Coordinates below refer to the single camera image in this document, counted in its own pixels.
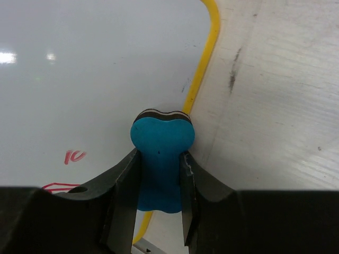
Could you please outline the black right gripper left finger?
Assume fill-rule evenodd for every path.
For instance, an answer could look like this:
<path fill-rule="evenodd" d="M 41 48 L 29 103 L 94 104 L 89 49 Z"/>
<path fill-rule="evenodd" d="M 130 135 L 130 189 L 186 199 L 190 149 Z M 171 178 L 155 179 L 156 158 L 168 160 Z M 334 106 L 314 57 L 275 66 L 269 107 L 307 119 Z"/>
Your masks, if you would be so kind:
<path fill-rule="evenodd" d="M 130 253 L 140 152 L 69 192 L 1 188 L 1 253 Z"/>

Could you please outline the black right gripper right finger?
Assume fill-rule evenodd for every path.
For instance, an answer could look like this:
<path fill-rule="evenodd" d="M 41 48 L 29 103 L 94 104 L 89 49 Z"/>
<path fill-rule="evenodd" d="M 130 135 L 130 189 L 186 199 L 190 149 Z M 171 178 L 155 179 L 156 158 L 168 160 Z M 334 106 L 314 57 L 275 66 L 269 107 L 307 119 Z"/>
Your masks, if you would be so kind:
<path fill-rule="evenodd" d="M 338 192 L 234 190 L 180 155 L 190 253 L 338 253 Z"/>

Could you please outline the blue bone-shaped whiteboard eraser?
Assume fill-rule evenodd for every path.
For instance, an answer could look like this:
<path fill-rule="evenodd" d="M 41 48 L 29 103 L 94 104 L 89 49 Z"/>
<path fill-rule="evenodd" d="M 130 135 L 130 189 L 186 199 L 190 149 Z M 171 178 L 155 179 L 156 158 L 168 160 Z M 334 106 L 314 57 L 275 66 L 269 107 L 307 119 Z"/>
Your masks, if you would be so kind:
<path fill-rule="evenodd" d="M 190 117 L 181 111 L 146 109 L 134 120 L 130 138 L 141 153 L 138 209 L 180 212 L 180 155 L 195 139 Z"/>

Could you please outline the yellow-framed whiteboard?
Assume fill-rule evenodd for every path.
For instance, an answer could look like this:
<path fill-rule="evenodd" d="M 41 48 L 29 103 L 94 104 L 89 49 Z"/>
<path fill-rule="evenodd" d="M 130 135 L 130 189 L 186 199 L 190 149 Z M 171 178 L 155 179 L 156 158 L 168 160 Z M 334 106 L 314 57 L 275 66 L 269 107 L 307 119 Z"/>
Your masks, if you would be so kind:
<path fill-rule="evenodd" d="M 147 109 L 189 111 L 215 1 L 1 1 L 1 244 L 31 191 L 84 183 Z"/>

